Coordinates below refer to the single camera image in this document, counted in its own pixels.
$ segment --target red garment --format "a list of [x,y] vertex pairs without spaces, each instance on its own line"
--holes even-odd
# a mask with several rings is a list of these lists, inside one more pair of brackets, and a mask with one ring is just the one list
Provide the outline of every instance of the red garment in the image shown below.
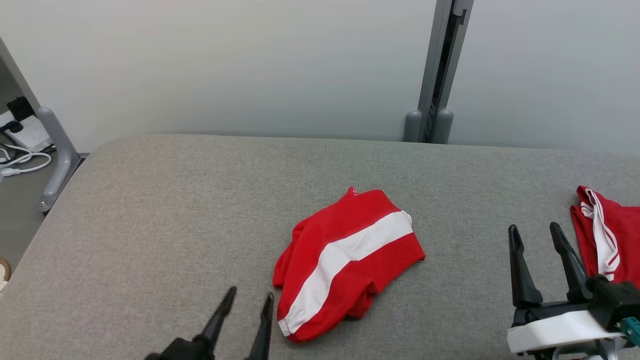
[[382,190],[353,187],[338,202],[302,220],[278,259],[282,287],[277,320],[291,341],[316,338],[347,315],[364,317],[373,296],[424,252],[411,217]]
[[587,275],[640,288],[640,207],[620,206],[585,186],[577,193],[571,218]]

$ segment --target white stripe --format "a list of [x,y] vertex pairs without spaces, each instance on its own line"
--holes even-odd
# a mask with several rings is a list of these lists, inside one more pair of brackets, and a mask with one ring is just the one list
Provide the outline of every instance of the white stripe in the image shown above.
[[596,253],[598,254],[598,273],[605,275],[611,281],[614,279],[614,275],[605,273],[615,271],[620,265],[618,241],[616,240],[616,235],[604,223],[604,208],[596,193],[589,188],[586,188],[584,192],[589,197],[589,202],[593,207],[582,202],[580,208],[584,216],[593,220],[593,239],[596,245]]
[[278,322],[284,336],[294,334],[322,308],[333,278],[350,262],[371,255],[394,240],[411,234],[411,217],[404,211],[391,213],[361,231],[329,243],[320,253],[316,269],[302,285],[289,313]]

